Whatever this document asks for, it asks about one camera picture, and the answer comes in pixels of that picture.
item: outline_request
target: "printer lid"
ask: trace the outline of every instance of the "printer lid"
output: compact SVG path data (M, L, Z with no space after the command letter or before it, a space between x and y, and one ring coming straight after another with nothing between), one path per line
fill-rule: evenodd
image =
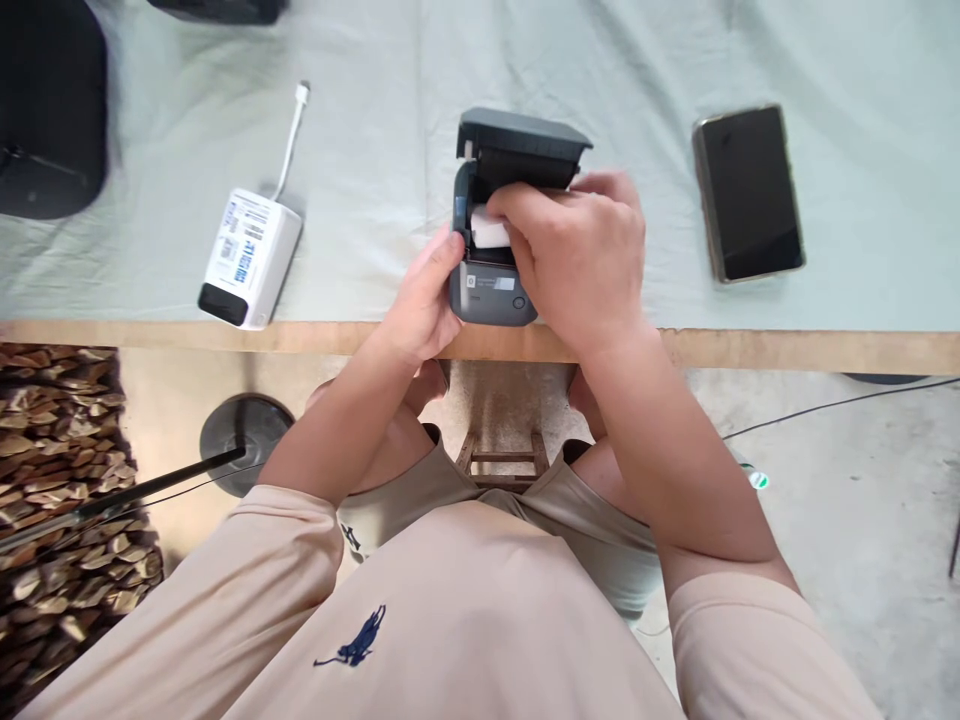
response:
M565 123L541 120L517 113L471 108L460 116L457 157L471 157L478 151L501 150L576 164L585 148L593 143Z

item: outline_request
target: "leg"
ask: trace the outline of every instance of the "leg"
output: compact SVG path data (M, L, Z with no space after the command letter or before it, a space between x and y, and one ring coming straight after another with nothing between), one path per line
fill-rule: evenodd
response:
M577 368L569 390L570 407L583 414L595 444L577 458L568 457L570 467L597 495L634 520L644 522L643 511L627 490L620 466L607 438L607 427L583 371Z
M314 391L308 408L328 385ZM338 508L340 527L357 561L362 562L434 508L479 495L477 486L443 449L439 429L417 420L424 405L445 393L446 380L439 363L424 363L360 484Z
M614 609L634 626L663 584L653 534L626 490L600 409L579 371L570 386L570 404L583 412L596 444L564 443L560 457L523 495L480 499L563 538Z
M329 380L313 391L307 400L307 409L323 397L332 382ZM436 447L417 417L428 402L439 400L446 391L446 380L440 365L435 360L425 362L410 383L403 404L387 426L380 447L352 494L372 490L399 477Z

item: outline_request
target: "smartphone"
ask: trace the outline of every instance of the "smartphone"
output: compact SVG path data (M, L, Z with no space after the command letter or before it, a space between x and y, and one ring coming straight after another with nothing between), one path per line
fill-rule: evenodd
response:
M720 282L802 268L806 257L780 106L702 120L693 143Z

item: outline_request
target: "white usb cable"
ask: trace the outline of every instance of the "white usb cable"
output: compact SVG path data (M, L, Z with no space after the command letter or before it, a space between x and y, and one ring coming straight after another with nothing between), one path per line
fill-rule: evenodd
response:
M283 192L284 185L287 184L287 175L290 172L290 162L293 160L293 145L297 140L297 131L300 129L300 118L303 116L303 109L307 106L307 100L310 98L310 85L306 80L301 80L297 85L297 109L293 113L293 124L290 126L290 135L287 137L287 152L283 156L283 169L280 171L280 182L277 183L276 192L270 198L274 202Z

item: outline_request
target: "stacked firewood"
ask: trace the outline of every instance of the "stacked firewood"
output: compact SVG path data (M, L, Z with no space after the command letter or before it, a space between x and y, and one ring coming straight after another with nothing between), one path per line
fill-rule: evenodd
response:
M0 538L134 483L115 351L0 345ZM140 510L0 556L0 717L10 716L162 579Z

